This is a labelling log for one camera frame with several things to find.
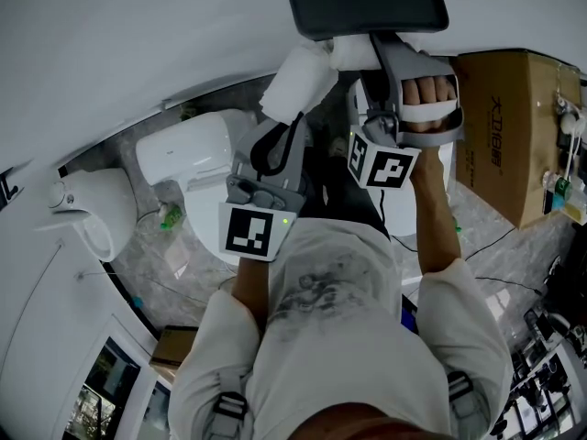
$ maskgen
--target toilet lid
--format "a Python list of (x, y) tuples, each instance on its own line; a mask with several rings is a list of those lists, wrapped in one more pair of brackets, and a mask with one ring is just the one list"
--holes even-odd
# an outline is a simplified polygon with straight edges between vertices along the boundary
[(218, 204), (226, 202), (227, 198), (227, 185), (223, 181), (200, 190), (183, 193), (185, 212), (195, 235), (206, 249), (217, 258), (237, 266), (240, 258), (232, 254), (221, 253), (218, 245)]

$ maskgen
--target marble floor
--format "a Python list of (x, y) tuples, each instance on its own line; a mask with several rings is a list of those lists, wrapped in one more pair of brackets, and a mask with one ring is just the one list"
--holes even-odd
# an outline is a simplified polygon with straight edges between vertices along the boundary
[[(345, 96), (354, 77), (345, 74), (324, 103), (307, 116), (318, 145), (336, 135), (346, 135), (348, 117)], [(259, 100), (271, 81), (264, 77), (196, 98), (186, 104), (144, 120), (84, 152), (67, 165), (69, 173), (120, 167), (128, 174), (138, 203), (138, 216), (158, 210), (159, 203), (178, 204), (183, 197), (174, 181), (151, 187), (138, 167), (135, 146), (140, 138), (195, 116), (226, 108), (254, 111), (263, 118)], [(451, 175), (448, 192), (458, 221), (462, 254), (468, 257), (513, 227), (489, 205)], [(570, 221), (553, 215), (527, 230), (514, 230), (494, 246), (475, 255), (469, 263), (477, 277), (489, 277), (541, 289), (550, 263), (565, 255), (574, 232)], [(415, 236), (400, 238), (411, 249)], [(419, 267), (417, 254), (397, 241), (393, 252), (402, 269), (404, 295), (417, 304)], [(170, 231), (159, 229), (156, 215), (140, 220), (129, 245), (111, 263), (128, 292), (136, 298), (143, 313), (159, 329), (165, 325), (198, 325), (210, 295), (235, 275), (223, 261), (209, 253), (198, 241), (187, 217)], [(511, 348), (527, 336), (524, 313), (538, 295), (513, 283), (478, 279), (487, 303)]]

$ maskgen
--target printed graphic on shirt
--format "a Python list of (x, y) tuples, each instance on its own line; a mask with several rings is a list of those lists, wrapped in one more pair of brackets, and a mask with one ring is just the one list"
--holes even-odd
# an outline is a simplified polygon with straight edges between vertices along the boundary
[(378, 151), (367, 180), (368, 186), (400, 188), (414, 156), (394, 151)]
[[(301, 261), (308, 262), (308, 257)], [(290, 266), (306, 268), (302, 262), (290, 262)], [(288, 276), (285, 294), (269, 318), (271, 331), (283, 342), (296, 338), (309, 324), (318, 324), (327, 332), (328, 324), (364, 317), (370, 310), (366, 299), (380, 296), (381, 286), (372, 282), (370, 263), (363, 257), (346, 253), (334, 256), (314, 265), (312, 271), (297, 281), (295, 276)]]
[(267, 256), (272, 220), (272, 214), (232, 209), (228, 224), (227, 249), (255, 256)]
[(349, 170), (360, 181), (360, 174), (363, 171), (365, 155), (367, 153), (367, 142), (359, 136), (354, 136), (352, 152), (350, 154)]

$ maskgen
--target person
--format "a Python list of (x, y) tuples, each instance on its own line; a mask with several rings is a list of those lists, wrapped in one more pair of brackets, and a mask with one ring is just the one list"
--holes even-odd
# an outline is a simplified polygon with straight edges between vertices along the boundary
[[(444, 77), (403, 92), (408, 105), (455, 99)], [(511, 359), (461, 259), (437, 148), (420, 153), (410, 178), (419, 334), (401, 326), (392, 244), (337, 149), (327, 165), (305, 161), (313, 198), (276, 260), (242, 258), (231, 294), (210, 298), (172, 387), (174, 438), (482, 438), (500, 416)]]

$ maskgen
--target small brown box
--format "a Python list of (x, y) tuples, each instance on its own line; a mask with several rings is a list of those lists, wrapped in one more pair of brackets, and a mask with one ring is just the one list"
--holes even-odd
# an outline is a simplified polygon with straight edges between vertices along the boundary
[(555, 95), (581, 104), (575, 67), (527, 50), (459, 56), (465, 140), (457, 180), (518, 228), (543, 216), (546, 171), (559, 170)]
[(175, 372), (192, 350), (197, 327), (166, 326), (155, 347), (150, 365), (170, 383), (175, 380)]

